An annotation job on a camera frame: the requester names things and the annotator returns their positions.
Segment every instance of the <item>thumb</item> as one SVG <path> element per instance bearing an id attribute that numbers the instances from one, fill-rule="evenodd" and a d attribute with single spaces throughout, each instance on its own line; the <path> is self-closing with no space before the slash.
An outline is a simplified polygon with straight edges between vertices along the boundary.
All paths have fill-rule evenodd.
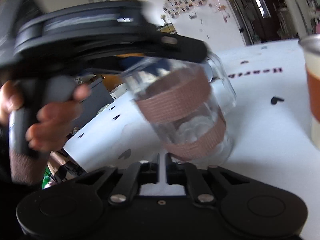
<path id="1" fill-rule="evenodd" d="M 0 124 L 9 122 L 9 114 L 23 105 L 23 97 L 12 81 L 7 81 L 0 90 Z"/>

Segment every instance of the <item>green object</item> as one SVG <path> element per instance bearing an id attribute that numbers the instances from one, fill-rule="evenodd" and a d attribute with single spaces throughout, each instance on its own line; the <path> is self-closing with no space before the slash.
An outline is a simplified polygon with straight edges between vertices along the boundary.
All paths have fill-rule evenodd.
<path id="1" fill-rule="evenodd" d="M 48 182 L 50 181 L 50 175 L 51 175 L 51 172 L 48 168 L 48 166 L 45 168 L 45 171 L 44 171 L 44 178 L 43 178 L 43 181 L 42 181 L 42 188 L 44 188 L 45 185 L 48 184 Z"/>

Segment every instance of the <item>cup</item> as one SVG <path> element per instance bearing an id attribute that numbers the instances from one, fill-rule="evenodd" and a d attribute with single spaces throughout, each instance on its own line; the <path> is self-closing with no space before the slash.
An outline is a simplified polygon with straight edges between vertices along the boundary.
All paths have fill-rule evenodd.
<path id="1" fill-rule="evenodd" d="M 320 149 L 320 35 L 299 40 L 306 61 L 311 109 L 311 140 Z"/>
<path id="2" fill-rule="evenodd" d="M 232 140 L 224 115 L 235 106 L 236 94 L 216 55 L 210 54 L 202 64 L 145 57 L 122 78 L 176 159 L 221 164 L 229 157 Z"/>

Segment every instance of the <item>doorway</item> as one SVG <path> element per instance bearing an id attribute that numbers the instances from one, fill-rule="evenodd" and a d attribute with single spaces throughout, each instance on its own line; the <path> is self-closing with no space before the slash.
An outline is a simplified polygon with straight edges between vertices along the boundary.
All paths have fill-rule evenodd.
<path id="1" fill-rule="evenodd" d="M 284 0 L 233 0 L 233 2 L 253 44 L 297 37 Z"/>

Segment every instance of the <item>black mount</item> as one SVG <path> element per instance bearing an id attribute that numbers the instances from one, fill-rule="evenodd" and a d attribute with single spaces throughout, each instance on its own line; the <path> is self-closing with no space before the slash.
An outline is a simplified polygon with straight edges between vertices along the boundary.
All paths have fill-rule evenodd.
<path id="1" fill-rule="evenodd" d="M 1 4 L 0 78 L 18 80 L 25 99 L 10 116 L 11 152 L 39 157 L 29 149 L 26 131 L 37 122 L 41 107 L 72 98 L 75 75 L 119 74 L 125 68 L 118 55 L 124 54 L 196 63 L 206 59 L 202 41 L 157 32 L 142 9 L 141 1 L 108 1 L 44 14 L 35 0 Z"/>
<path id="2" fill-rule="evenodd" d="M 158 163 L 101 168 L 28 195 L 17 218 L 28 239 L 301 239 L 308 211 L 292 193 L 170 154 L 166 179 L 186 195 L 139 196 L 158 182 Z"/>

